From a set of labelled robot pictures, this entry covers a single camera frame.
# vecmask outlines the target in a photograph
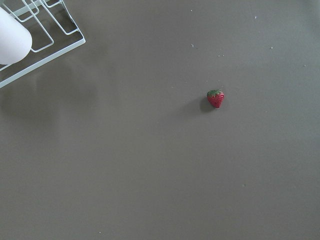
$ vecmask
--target gray table surface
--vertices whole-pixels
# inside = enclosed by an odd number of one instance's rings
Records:
[[[65,3],[87,43],[0,90],[1,240],[320,239],[318,0]]]

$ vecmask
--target strawberry's red flesh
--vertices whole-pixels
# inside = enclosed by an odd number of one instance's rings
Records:
[[[209,103],[212,106],[218,109],[220,108],[220,105],[224,100],[225,95],[221,90],[216,89],[216,90],[208,91],[208,93],[206,94],[206,98],[208,99]]]

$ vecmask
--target drying rack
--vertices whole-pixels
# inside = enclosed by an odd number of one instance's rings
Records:
[[[17,10],[11,10],[7,6],[6,2],[3,2],[3,0],[0,0],[0,7],[2,7],[4,10],[6,10],[10,15],[12,15],[21,24],[25,24],[31,20],[33,22],[35,22],[35,24],[37,24],[37,27],[40,27],[42,29],[43,33],[46,35],[48,43],[43,46],[37,47],[37,48],[35,48],[34,45],[32,44],[31,51],[27,55],[27,57],[29,55],[32,55],[32,56],[38,55],[38,56],[34,57],[36,60],[31,61],[31,64],[25,64],[22,69],[20,67],[20,69],[17,68],[17,70],[16,70],[15,65],[18,65],[18,64],[23,65],[24,59],[18,63],[14,63],[14,64],[10,64],[10,65],[0,65],[0,88],[13,82],[16,79],[22,77],[23,75],[31,72],[32,70],[39,68],[40,66],[48,63],[49,61],[52,61],[53,59],[79,47],[80,45],[82,45],[86,42],[84,35],[82,34],[82,32],[78,28],[77,24],[73,20],[72,16],[70,15],[70,13],[64,3],[64,0],[28,0],[28,2],[27,2],[27,0],[19,0],[19,1],[21,1],[23,4],[22,4],[22,7]],[[60,8],[62,7],[62,9],[66,12],[66,15],[68,16],[69,20],[72,22],[72,24],[74,26],[72,30],[65,29],[62,26],[62,24],[59,22],[59,20],[55,17],[52,10],[57,7],[60,7]],[[55,49],[54,52],[49,51],[49,54],[42,57],[43,53],[41,53],[41,52],[45,52],[54,46],[55,36],[50,34],[50,30],[46,29],[46,27],[41,22],[41,20],[39,20],[38,15],[40,13],[47,14],[47,16],[51,20],[51,22],[53,22],[56,25],[56,27],[59,28],[59,30],[63,33],[63,35],[72,36],[75,34],[78,34],[78,35],[80,34],[80,37],[78,37],[78,39],[76,41],[68,43],[67,46],[63,46],[60,49]],[[33,36],[32,33],[31,33],[31,36],[32,36],[33,40],[37,37],[37,36]]]

